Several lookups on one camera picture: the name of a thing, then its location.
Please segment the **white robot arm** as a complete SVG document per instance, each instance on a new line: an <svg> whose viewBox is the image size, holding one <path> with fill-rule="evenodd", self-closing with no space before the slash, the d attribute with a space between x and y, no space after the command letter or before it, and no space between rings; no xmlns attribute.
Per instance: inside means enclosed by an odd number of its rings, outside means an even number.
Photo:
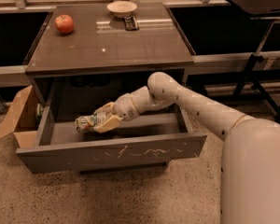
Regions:
<svg viewBox="0 0 280 224"><path fill-rule="evenodd" d="M224 142L221 158L221 224L280 224L280 124L256 119L178 84L163 72L147 87L99 108L98 133L123 120L175 103Z"/></svg>

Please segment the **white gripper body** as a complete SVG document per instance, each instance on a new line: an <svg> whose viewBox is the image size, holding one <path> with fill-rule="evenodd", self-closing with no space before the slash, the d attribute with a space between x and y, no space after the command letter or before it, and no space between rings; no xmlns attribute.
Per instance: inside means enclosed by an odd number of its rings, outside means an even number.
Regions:
<svg viewBox="0 0 280 224"><path fill-rule="evenodd" d="M121 95L114 102L113 111L125 121L136 119L139 116L139 112L133 103L133 98L129 93Z"/></svg>

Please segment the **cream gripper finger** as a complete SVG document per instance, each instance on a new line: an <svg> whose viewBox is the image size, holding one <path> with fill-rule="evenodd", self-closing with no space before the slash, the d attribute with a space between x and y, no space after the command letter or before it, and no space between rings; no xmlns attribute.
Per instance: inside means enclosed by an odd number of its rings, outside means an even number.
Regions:
<svg viewBox="0 0 280 224"><path fill-rule="evenodd" d="M93 129L98 133L106 133L116 129L121 123L121 118L113 114L95 114Z"/></svg>
<svg viewBox="0 0 280 224"><path fill-rule="evenodd" d="M114 106L115 106L114 102L109 102L109 103L99 107L98 109L96 109L94 111L94 114L103 113L103 112L114 114L115 113Z"/></svg>

